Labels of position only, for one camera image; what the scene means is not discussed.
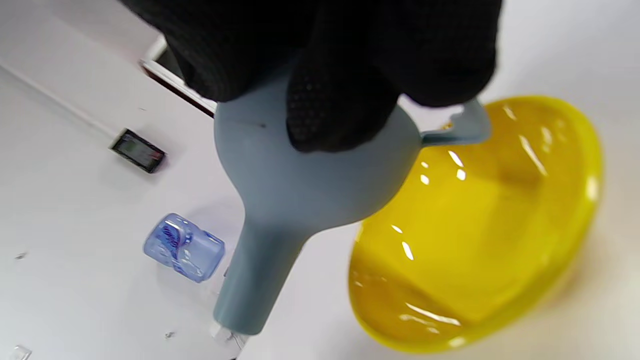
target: black glove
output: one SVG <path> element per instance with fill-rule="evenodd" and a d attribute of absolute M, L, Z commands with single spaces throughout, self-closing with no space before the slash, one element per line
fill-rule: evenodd
<path fill-rule="evenodd" d="M 434 107 L 476 96 L 495 68 L 502 2 L 121 1 L 164 33 L 187 85 L 214 101 L 242 95 L 274 49 L 302 49 L 287 128 L 303 152 L 369 141 L 401 93 Z"/>

